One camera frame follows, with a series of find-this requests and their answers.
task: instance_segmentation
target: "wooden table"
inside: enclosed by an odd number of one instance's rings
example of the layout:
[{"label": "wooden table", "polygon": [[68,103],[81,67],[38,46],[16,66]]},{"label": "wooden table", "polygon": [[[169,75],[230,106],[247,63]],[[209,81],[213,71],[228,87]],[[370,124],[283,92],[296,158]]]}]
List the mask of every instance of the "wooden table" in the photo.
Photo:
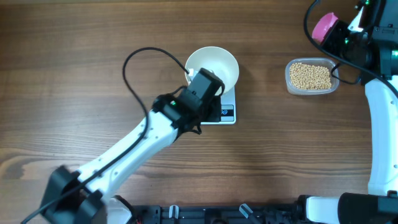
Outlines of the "wooden table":
[{"label": "wooden table", "polygon": [[[355,0],[324,1],[353,18]],[[184,134],[120,188],[134,205],[292,202],[300,194],[366,193],[371,122],[363,86],[329,95],[287,92],[285,66],[323,56],[306,39],[311,0],[144,1],[0,7],[0,222],[39,206],[51,172],[96,158],[143,118],[121,67],[156,46],[185,63],[204,46],[238,60],[238,122]],[[340,70],[346,77],[357,71]],[[185,84],[168,57],[143,52],[127,66],[149,108]]]}]

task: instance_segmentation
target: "plastic container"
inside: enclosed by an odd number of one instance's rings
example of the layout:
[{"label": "plastic container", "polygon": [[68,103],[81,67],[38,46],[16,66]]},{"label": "plastic container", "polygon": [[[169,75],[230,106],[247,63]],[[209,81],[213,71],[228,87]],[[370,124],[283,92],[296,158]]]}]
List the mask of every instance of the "plastic container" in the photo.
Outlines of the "plastic container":
[{"label": "plastic container", "polygon": [[[290,66],[294,63],[303,63],[306,65],[315,65],[315,66],[323,66],[331,69],[336,65],[332,60],[327,58],[298,58],[294,59],[290,63],[287,64],[285,69],[285,77],[286,77],[286,85],[287,91],[294,95],[320,95],[320,94],[327,94],[335,91],[340,84],[340,81],[336,78],[330,77],[331,87],[326,90],[301,90],[293,86],[292,81],[290,80]],[[335,76],[338,77],[338,69],[335,70],[333,73]]]}]

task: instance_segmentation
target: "scale platform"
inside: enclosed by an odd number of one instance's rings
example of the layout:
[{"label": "scale platform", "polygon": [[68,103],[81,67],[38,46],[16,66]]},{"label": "scale platform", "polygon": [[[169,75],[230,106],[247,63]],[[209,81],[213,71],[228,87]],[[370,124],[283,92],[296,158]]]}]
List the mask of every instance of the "scale platform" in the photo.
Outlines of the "scale platform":
[{"label": "scale platform", "polygon": [[221,121],[201,124],[234,124],[236,122],[235,87],[221,96]]}]

